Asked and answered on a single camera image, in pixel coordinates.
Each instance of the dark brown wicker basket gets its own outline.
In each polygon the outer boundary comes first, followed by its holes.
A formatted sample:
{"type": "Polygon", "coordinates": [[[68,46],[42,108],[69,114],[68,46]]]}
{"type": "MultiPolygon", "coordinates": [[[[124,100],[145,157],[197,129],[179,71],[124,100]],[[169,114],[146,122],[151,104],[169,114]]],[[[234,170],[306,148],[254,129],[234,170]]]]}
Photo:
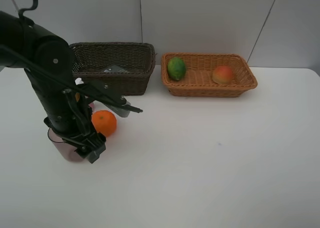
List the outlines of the dark brown wicker basket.
{"type": "Polygon", "coordinates": [[[100,80],[125,96],[143,95],[155,68],[155,49],[148,43],[98,42],[75,43],[73,77],[84,82],[100,80]],[[117,66],[124,72],[104,71],[117,66]]]}

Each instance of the light brown wicker basket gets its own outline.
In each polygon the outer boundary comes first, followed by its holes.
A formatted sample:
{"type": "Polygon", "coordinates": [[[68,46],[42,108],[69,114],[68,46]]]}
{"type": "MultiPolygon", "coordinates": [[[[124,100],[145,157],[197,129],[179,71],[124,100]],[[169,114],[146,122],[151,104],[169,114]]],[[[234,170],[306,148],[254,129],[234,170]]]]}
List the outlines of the light brown wicker basket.
{"type": "Polygon", "coordinates": [[[169,92],[180,97],[238,97],[258,85],[246,61],[237,54],[165,53],[161,61],[161,76],[169,92]],[[186,65],[185,77],[179,81],[168,76],[168,62],[173,57],[181,58],[186,65]],[[212,80],[213,70],[222,65],[233,70],[231,84],[221,85],[212,80]]]}

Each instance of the cable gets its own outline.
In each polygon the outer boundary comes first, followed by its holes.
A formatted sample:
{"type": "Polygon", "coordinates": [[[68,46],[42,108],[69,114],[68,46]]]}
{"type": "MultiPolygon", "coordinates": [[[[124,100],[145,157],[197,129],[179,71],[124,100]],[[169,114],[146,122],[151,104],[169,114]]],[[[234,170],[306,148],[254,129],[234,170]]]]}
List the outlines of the cable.
{"type": "Polygon", "coordinates": [[[19,18],[21,20],[24,20],[24,18],[25,18],[24,17],[24,12],[25,11],[33,11],[33,10],[37,9],[37,7],[38,7],[38,0],[32,0],[32,6],[30,8],[21,8],[21,9],[19,9],[19,11],[18,11],[19,18]]]}

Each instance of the white wall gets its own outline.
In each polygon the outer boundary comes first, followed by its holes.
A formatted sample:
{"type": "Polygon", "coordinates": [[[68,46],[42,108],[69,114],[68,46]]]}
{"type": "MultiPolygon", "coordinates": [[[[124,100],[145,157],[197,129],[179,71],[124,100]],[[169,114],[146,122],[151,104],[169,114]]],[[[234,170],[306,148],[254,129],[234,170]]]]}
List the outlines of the white wall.
{"type": "MultiPolygon", "coordinates": [[[[32,4],[16,2],[20,8],[32,4]]],[[[0,0],[0,10],[12,8],[0,0]]],[[[25,15],[69,43],[142,41],[140,0],[39,0],[38,9],[25,15]]]]}
{"type": "Polygon", "coordinates": [[[320,0],[276,0],[249,64],[320,74],[320,0]]]}
{"type": "Polygon", "coordinates": [[[254,47],[274,0],[141,0],[143,42],[165,52],[237,53],[254,47]]]}

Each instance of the wicker basket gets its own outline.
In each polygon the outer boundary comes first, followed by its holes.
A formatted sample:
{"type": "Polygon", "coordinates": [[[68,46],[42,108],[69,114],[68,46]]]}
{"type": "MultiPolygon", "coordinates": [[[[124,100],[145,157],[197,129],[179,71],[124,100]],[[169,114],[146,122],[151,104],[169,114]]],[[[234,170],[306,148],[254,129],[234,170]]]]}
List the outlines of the wicker basket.
{"type": "Polygon", "coordinates": [[[258,83],[246,61],[236,54],[165,53],[161,61],[163,84],[174,96],[180,97],[238,97],[243,92],[254,89],[258,83]],[[168,76],[168,62],[173,57],[184,60],[185,77],[180,81],[168,76]],[[217,66],[232,68],[234,79],[229,85],[220,85],[212,80],[217,66]]]}
{"type": "Polygon", "coordinates": [[[75,43],[73,77],[103,81],[125,96],[143,95],[155,68],[155,49],[147,43],[75,43]]]}

